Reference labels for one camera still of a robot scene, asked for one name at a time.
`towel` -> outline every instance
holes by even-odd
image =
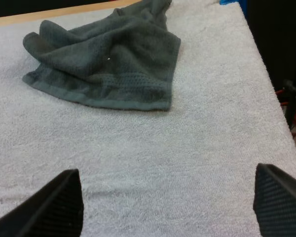
[[[67,31],[43,21],[23,40],[41,62],[23,81],[93,107],[169,110],[180,39],[167,31],[171,0],[143,0]]]

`black tripod leg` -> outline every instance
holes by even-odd
[[[292,128],[295,113],[296,113],[296,96],[292,94],[285,112],[285,118],[286,118],[288,127],[290,129]]]

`wooden table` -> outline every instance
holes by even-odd
[[[26,13],[26,14],[14,15],[14,16],[5,16],[5,17],[0,17],[0,26],[9,25],[13,23],[21,23],[26,21],[35,21],[35,20],[50,18],[55,16],[63,16],[63,15],[95,11],[95,10],[101,10],[101,9],[107,9],[107,8],[116,8],[116,7],[130,5],[138,1],[140,0],[117,0],[117,1],[95,3],[90,5],[66,7],[66,8],[55,9],[55,10]]]

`terry cloth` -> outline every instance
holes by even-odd
[[[41,62],[23,81],[60,99],[93,107],[168,110],[181,40],[167,31],[171,0],[143,0],[67,31],[43,21],[25,36]]]

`blue object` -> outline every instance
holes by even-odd
[[[221,5],[226,5],[228,3],[232,3],[232,2],[239,2],[243,14],[245,15],[245,17],[247,17],[247,0],[220,0],[220,4]]]

